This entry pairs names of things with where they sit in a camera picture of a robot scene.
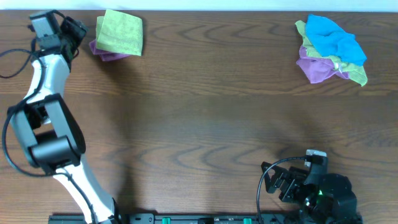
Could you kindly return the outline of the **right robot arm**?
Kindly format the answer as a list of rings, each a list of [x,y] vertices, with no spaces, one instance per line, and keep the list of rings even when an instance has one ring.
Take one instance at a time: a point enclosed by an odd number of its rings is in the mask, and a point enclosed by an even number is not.
[[[357,212],[357,198],[346,176],[327,172],[327,163],[312,164],[309,170],[290,167],[285,169],[261,164],[266,192],[280,190],[279,200],[299,206],[293,212],[274,215],[263,223],[362,223]]]

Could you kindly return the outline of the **light green cloth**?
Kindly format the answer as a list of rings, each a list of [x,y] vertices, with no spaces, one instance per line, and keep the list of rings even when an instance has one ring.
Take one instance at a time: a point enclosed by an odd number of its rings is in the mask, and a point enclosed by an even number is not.
[[[96,20],[96,47],[112,53],[142,55],[143,21],[140,17],[107,9]]]

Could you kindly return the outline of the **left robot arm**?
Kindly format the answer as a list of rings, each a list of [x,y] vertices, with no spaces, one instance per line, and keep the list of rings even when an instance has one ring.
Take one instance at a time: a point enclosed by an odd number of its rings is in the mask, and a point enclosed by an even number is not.
[[[58,13],[42,11],[29,17],[29,28],[35,32],[28,50],[34,74],[24,99],[7,111],[2,130],[4,155],[15,170],[32,175],[9,156],[6,132],[11,126],[28,163],[42,169],[41,177],[59,181],[73,197],[83,212],[81,223],[122,223],[115,199],[88,165],[83,133],[63,99],[72,60],[87,28],[71,17],[58,23]]]

